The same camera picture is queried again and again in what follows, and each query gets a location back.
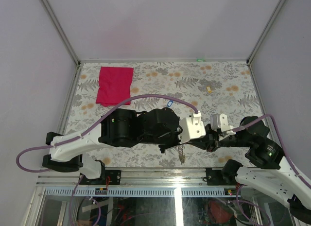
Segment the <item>grey keyring with yellow handle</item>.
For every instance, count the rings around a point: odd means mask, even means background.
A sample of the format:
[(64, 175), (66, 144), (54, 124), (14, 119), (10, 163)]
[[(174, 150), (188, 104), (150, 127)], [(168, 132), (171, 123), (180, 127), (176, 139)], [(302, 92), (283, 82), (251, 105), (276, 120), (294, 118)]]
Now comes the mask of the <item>grey keyring with yellow handle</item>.
[(180, 161), (181, 164), (184, 164), (185, 161), (186, 161), (186, 155), (185, 155), (185, 152), (184, 152), (185, 145), (179, 145), (177, 147), (177, 149), (178, 149), (179, 161)]

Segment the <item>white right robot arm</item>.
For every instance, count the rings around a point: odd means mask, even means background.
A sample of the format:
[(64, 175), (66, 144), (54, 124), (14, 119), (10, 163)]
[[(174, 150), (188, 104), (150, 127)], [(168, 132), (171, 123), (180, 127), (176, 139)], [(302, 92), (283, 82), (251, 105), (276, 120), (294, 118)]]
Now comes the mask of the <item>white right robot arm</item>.
[(245, 117), (240, 126), (234, 128), (228, 124), (227, 115), (212, 115), (208, 127), (216, 132), (216, 137), (208, 151), (214, 152), (220, 147), (248, 148), (245, 157), (250, 163), (274, 175), (278, 182), (255, 174), (232, 159), (221, 170), (223, 182), (229, 185), (235, 182), (248, 185), (277, 200), (296, 219), (310, 224), (311, 181), (291, 161), (283, 142), (276, 143), (267, 137), (270, 129), (263, 122), (267, 117), (271, 118), (272, 115)]

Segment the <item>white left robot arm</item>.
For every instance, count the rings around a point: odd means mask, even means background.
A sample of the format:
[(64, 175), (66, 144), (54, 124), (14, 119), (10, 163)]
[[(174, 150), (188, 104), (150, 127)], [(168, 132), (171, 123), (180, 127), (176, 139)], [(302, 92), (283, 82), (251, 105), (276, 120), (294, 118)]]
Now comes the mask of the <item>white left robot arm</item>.
[(149, 112), (119, 108), (89, 132), (67, 136), (49, 132), (46, 143), (51, 148), (43, 157), (42, 166), (60, 173), (79, 172), (99, 185), (106, 180), (105, 164), (88, 156), (90, 151), (155, 144), (164, 152), (205, 135), (201, 113), (181, 119), (167, 107)]

